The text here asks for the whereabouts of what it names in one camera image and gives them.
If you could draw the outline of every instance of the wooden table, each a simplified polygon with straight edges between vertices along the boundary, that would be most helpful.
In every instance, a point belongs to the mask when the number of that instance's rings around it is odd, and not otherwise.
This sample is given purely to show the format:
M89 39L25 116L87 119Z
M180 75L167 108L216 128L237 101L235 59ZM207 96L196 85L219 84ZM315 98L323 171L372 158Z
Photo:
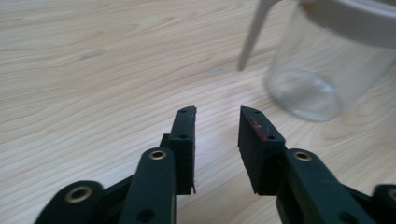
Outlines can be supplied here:
M396 69L343 117L297 119L263 87L295 6L271 12L246 71L236 61L256 0L0 3L0 222L32 223L62 187L105 188L134 173L198 107L197 194L178 197L177 223L279 223L274 197L253 194L237 148L240 105L260 109L337 178L371 194L396 183Z

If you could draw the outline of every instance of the glass pitcher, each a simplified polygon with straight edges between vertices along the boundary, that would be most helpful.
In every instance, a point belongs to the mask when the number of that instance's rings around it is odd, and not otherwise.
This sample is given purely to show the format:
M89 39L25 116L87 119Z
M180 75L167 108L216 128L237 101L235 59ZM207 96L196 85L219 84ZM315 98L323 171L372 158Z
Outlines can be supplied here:
M276 2L261 0L240 70ZM396 1L303 0L264 82L270 96L292 114L326 121L337 118L395 62Z

